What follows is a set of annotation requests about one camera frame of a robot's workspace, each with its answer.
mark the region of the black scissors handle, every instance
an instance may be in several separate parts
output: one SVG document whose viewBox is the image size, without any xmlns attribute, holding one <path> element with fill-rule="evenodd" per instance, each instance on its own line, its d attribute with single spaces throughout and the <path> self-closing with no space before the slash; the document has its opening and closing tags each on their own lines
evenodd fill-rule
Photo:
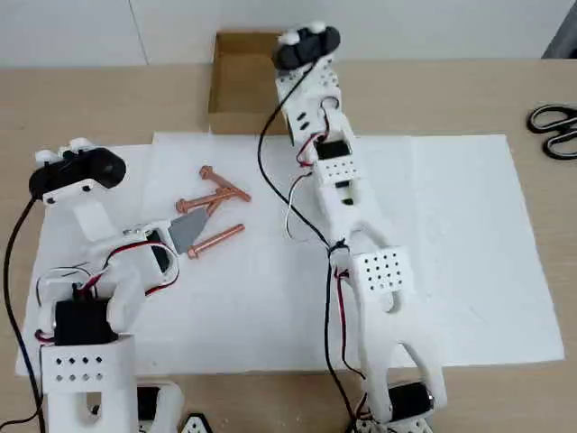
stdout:
<svg viewBox="0 0 577 433">
<path fill-rule="evenodd" d="M 577 138 L 577 129 L 567 129 L 565 134 L 559 134 L 555 137 L 551 137 L 549 140 L 543 143 L 543 152 L 549 158 L 554 160 L 577 160 L 577 152 L 558 152 L 554 147 L 557 144 L 568 142 L 573 138 Z"/>
<path fill-rule="evenodd" d="M 564 115 L 564 118 L 548 124 L 539 124 L 537 118 L 543 113 L 560 113 Z M 540 106 L 529 114 L 527 118 L 527 129 L 534 134 L 545 134 L 553 131 L 558 132 L 558 135 L 551 137 L 543 143 L 543 152 L 545 155 L 555 160 L 577 160 L 577 152 L 559 152 L 555 149 L 557 144 L 577 138 L 576 108 L 558 104 Z"/>
<path fill-rule="evenodd" d="M 536 120 L 543 113 L 561 113 L 565 115 L 565 118 L 549 124 L 539 124 Z M 572 125 L 577 125 L 577 109 L 559 104 L 540 106 L 533 110 L 527 118 L 527 129 L 534 134 L 550 133 L 552 131 L 561 132 Z"/>
</svg>

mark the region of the robotic arm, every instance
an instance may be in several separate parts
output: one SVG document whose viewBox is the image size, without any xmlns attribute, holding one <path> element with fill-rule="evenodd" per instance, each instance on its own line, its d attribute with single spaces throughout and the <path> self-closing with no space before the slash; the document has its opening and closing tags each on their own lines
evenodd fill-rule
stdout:
<svg viewBox="0 0 577 433">
<path fill-rule="evenodd" d="M 51 343 L 41 350 L 50 431 L 176 432 L 182 392 L 173 382 L 137 382 L 129 334 L 145 297 L 178 277 L 170 222 L 125 230 L 113 225 L 99 193 L 118 185 L 126 168 L 107 149 L 77 139 L 36 159 L 32 196 L 71 212 L 89 245 L 73 258 L 81 266 L 64 276 L 51 272 L 37 284 L 36 337 Z M 89 393 L 100 394 L 92 409 Z"/>
<path fill-rule="evenodd" d="M 340 43 L 334 27 L 313 23 L 283 34 L 273 55 L 282 113 L 301 167 L 312 171 L 329 226 L 328 242 L 353 245 L 364 232 L 370 250 L 338 250 L 332 260 L 350 270 L 360 317 L 363 387 L 376 423 L 398 428 L 446 404 L 435 340 L 415 287 L 408 250 L 383 217 L 355 156 L 356 139 L 342 111 L 338 77 L 331 68 Z M 420 382 L 390 385 L 391 357 L 402 345 L 422 374 Z"/>
</svg>

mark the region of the brown cardboard box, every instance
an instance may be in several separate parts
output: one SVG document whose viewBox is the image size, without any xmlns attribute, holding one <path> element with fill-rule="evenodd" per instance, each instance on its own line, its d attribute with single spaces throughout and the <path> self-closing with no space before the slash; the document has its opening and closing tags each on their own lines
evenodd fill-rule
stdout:
<svg viewBox="0 0 577 433">
<path fill-rule="evenodd" d="M 214 134 L 260 134 L 278 104 L 270 56 L 279 32 L 219 32 L 208 121 Z M 268 134 L 287 134 L 282 115 Z"/>
</svg>

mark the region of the copper screw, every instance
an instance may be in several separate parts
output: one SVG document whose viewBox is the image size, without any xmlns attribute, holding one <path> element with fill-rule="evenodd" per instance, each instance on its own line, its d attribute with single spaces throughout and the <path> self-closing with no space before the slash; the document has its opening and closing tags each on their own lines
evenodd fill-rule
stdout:
<svg viewBox="0 0 577 433">
<path fill-rule="evenodd" d="M 208 205 L 206 207 L 206 212 L 208 216 L 209 217 L 212 216 L 215 213 L 216 209 L 220 206 L 220 204 L 225 200 L 226 198 L 223 198 L 222 200 L 215 200 L 210 205 Z"/>
<path fill-rule="evenodd" d="M 251 201 L 251 196 L 249 196 L 246 192 L 241 189 L 238 189 L 233 185 L 231 182 L 219 176 L 213 171 L 213 168 L 210 165 L 203 165 L 200 171 L 200 178 L 204 180 L 212 180 L 215 184 L 217 184 L 221 188 L 229 188 L 236 192 L 236 195 L 240 197 L 244 201 Z"/>
<path fill-rule="evenodd" d="M 206 239 L 205 241 L 201 242 L 200 244 L 192 245 L 188 248 L 188 258 L 190 259 L 197 259 L 198 254 L 203 252 L 206 248 L 210 248 L 217 244 L 220 244 L 227 238 L 236 235 L 244 230 L 244 224 L 237 224 L 231 228 L 224 230 L 222 233 L 218 235 L 214 235 Z"/>
<path fill-rule="evenodd" d="M 176 203 L 176 209 L 180 214 L 186 214 L 193 207 L 199 207 L 204 205 L 209 205 L 215 200 L 222 200 L 224 198 L 230 198 L 237 195 L 236 191 L 232 189 L 221 189 L 222 192 L 212 194 L 210 196 L 204 196 L 201 198 L 195 198 L 193 200 L 185 200 L 181 198 Z"/>
<path fill-rule="evenodd" d="M 225 191 L 227 191 L 228 188 L 217 188 L 216 189 L 216 194 L 223 194 Z M 206 212 L 208 214 L 208 216 L 212 216 L 216 209 L 220 206 L 220 204 L 225 201 L 228 200 L 228 198 L 222 198 L 220 200 L 215 200 L 212 203 L 210 203 L 207 207 L 206 207 Z"/>
</svg>

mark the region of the table surface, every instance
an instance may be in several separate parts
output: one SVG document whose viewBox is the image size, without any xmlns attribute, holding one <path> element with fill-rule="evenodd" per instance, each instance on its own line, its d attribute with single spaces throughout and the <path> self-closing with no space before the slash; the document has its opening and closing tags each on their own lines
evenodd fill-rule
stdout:
<svg viewBox="0 0 577 433">
<path fill-rule="evenodd" d="M 547 159 L 543 137 L 526 131 L 529 109 L 577 103 L 577 62 L 344 62 L 337 72 L 345 113 L 360 134 L 506 134 L 527 199 L 555 303 L 566 360 L 538 365 L 446 368 L 450 405 L 432 417 L 437 432 L 574 431 L 577 385 L 577 194 L 575 162 Z M 205 131 L 209 66 L 0 71 L 0 240 L 2 254 L 23 210 L 33 152 L 85 136 L 101 144 L 150 143 L 154 131 Z M 42 208 L 13 255 L 12 299 L 22 320 Z M 14 377 L 16 344 L 0 314 L 0 420 L 32 412 Z M 187 410 L 218 432 L 339 432 L 346 415 L 326 374 L 176 377 Z M 351 395 L 355 379 L 343 374 Z M 13 428 L 36 431 L 35 424 Z"/>
</svg>

